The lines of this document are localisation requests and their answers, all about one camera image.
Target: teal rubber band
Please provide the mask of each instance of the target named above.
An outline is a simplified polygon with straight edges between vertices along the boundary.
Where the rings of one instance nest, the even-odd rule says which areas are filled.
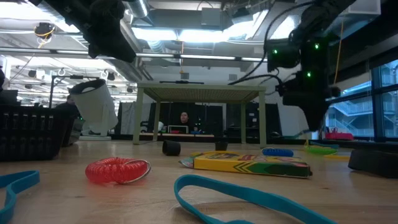
[[[188,202],[184,201],[178,194],[182,188],[185,186],[198,186],[207,189],[216,190],[218,192],[237,197],[246,200],[257,205],[267,207],[279,212],[284,212],[289,214],[298,220],[308,223],[308,224],[330,224],[336,223],[332,220],[327,219],[323,215],[320,215],[292,200],[285,197],[261,192],[259,190],[250,189],[248,187],[241,187],[234,184],[229,184],[226,182],[209,179],[206,177],[200,177],[197,175],[183,175],[178,178],[174,183],[174,194],[180,205],[188,210],[190,213],[196,215],[198,218],[203,220],[207,224],[253,224],[245,220],[233,220],[230,222],[222,222],[221,220],[209,217],[208,215],[199,212],[194,206],[190,205]]]
[[[13,214],[19,192],[40,182],[39,172],[36,170],[0,175],[0,188],[6,187],[6,201],[0,210],[0,224],[8,223]]]

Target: black plastic basket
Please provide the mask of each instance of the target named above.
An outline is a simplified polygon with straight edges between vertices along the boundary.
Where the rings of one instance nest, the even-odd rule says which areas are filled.
[[[0,105],[0,161],[53,159],[69,120],[67,111]]]

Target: window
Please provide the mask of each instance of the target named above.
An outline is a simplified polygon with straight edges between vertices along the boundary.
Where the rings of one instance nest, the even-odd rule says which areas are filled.
[[[351,133],[354,137],[373,137],[373,104],[370,96],[330,105],[326,127],[332,132]]]
[[[398,60],[380,66],[382,86],[398,84]]]
[[[398,91],[390,91],[382,96],[384,135],[398,137]]]

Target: green object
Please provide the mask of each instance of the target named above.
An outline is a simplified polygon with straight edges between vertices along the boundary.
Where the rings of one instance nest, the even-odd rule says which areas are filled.
[[[305,146],[305,150],[309,153],[317,155],[331,155],[337,153],[336,149],[321,146]]]

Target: red cable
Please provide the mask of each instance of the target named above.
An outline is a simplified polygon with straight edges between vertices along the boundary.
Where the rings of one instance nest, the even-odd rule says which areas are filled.
[[[102,159],[87,166],[86,176],[95,183],[117,182],[122,184],[146,175],[150,169],[148,162],[128,163],[131,161],[135,161],[135,159],[118,157]]]

